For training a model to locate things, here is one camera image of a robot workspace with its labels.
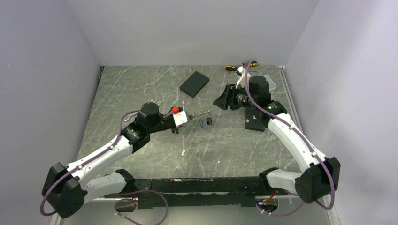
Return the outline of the key bunch with rings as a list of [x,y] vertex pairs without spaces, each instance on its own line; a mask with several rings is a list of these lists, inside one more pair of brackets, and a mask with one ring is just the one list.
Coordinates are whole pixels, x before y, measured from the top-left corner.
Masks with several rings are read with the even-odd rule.
[[202,119],[204,121],[204,127],[205,125],[212,126],[213,125],[213,118],[212,118],[212,111],[203,109],[202,111],[195,112],[190,116],[191,120],[200,120]]

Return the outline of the blue key tag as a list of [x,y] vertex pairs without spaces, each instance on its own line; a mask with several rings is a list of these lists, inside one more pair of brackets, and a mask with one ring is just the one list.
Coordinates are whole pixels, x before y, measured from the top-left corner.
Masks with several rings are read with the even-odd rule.
[[204,127],[204,121],[202,119],[199,120],[199,125],[200,125],[201,128]]

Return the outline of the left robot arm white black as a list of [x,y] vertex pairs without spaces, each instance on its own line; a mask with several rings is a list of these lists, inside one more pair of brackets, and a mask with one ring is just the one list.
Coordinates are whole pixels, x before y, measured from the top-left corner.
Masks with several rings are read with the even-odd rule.
[[182,107],[171,107],[166,114],[154,102],[128,112],[136,115],[133,122],[119,126],[116,136],[93,153],[67,165],[56,163],[49,169],[43,189],[40,213],[58,214],[68,218],[84,204],[108,194],[128,197],[134,193],[135,178],[125,169],[97,178],[96,176],[118,160],[130,156],[151,140],[151,134],[178,129],[192,119]]

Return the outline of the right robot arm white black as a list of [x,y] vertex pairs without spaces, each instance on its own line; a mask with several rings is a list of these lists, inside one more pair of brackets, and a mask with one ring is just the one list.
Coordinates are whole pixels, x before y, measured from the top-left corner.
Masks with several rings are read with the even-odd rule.
[[313,203],[338,188],[341,164],[327,157],[297,128],[286,108],[271,99],[269,83],[263,76],[241,77],[237,84],[227,84],[213,102],[222,110],[249,108],[265,128],[275,134],[299,165],[300,172],[271,168],[260,173],[259,190],[269,195],[276,189],[296,194],[305,203]]

